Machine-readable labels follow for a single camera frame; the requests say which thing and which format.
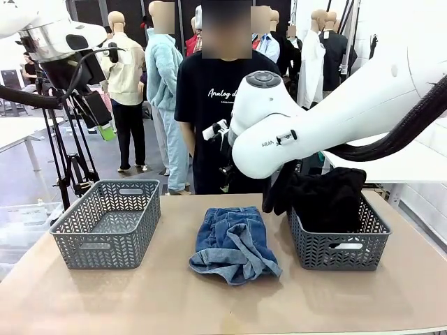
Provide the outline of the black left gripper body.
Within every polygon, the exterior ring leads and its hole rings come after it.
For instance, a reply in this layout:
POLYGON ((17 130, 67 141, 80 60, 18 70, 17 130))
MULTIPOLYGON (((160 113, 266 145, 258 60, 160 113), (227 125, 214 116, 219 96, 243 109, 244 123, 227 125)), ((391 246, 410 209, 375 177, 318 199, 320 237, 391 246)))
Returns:
MULTIPOLYGON (((89 53, 91 53, 91 51, 76 52, 65 59, 41 63, 41 68, 53 87, 56 89, 67 90, 78 62, 83 56, 89 53)), ((80 80, 75 86, 76 89, 82 89, 87 85, 99 84, 105 79, 105 75, 95 54, 87 57, 82 62, 80 72, 80 80)))

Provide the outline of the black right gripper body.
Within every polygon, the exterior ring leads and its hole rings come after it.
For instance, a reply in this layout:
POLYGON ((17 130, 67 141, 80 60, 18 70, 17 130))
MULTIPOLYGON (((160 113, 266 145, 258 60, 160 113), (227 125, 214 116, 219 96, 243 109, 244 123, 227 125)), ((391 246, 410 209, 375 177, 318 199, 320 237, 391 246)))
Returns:
POLYGON ((232 159, 232 135, 227 126, 215 126, 214 132, 215 138, 220 141, 220 154, 223 157, 219 171, 225 177, 224 184, 229 185, 235 174, 234 162, 232 159))

